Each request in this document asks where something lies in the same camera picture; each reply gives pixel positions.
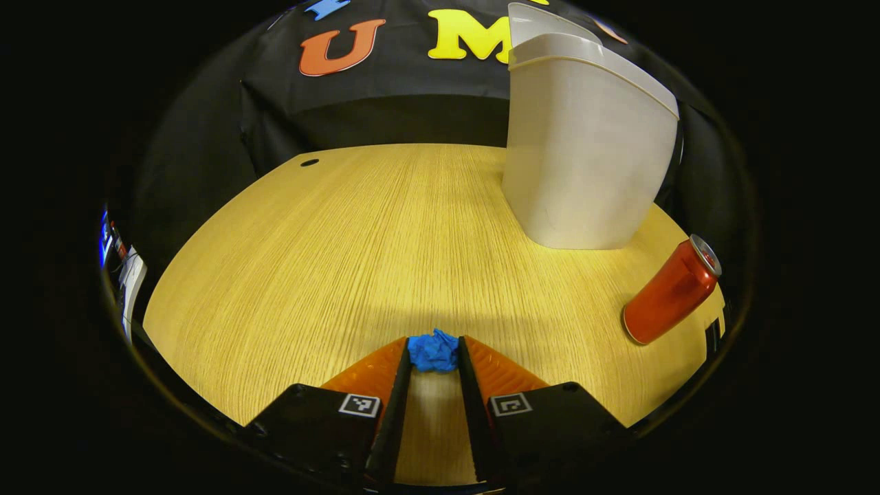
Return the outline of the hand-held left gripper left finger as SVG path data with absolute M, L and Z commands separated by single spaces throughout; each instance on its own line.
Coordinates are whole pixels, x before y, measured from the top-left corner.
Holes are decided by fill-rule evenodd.
M 412 367 L 408 338 L 389 342 L 321 386 L 289 386 L 244 436 L 258 451 L 328 485 L 389 485 Z

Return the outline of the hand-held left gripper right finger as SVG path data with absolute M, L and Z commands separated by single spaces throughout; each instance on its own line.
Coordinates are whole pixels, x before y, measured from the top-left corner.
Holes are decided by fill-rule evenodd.
M 584 485 L 604 475 L 634 433 L 577 382 L 550 385 L 472 336 L 458 347 L 478 481 Z

